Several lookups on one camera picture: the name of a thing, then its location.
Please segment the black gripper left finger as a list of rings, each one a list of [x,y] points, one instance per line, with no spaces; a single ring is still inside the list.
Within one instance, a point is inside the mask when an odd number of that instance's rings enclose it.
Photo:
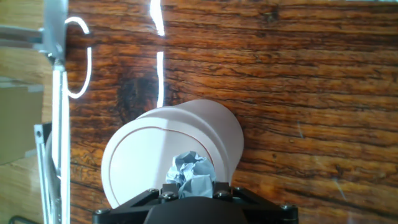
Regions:
[[[145,190],[116,208],[95,210],[92,224],[144,223],[152,208],[177,199],[178,185],[164,184],[160,190]]]

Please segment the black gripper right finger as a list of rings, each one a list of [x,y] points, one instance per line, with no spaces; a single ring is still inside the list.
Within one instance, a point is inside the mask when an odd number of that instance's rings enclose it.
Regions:
[[[248,223],[299,223],[298,206],[273,203],[243,187],[230,187],[227,182],[216,182],[213,185],[213,199],[236,205]]]

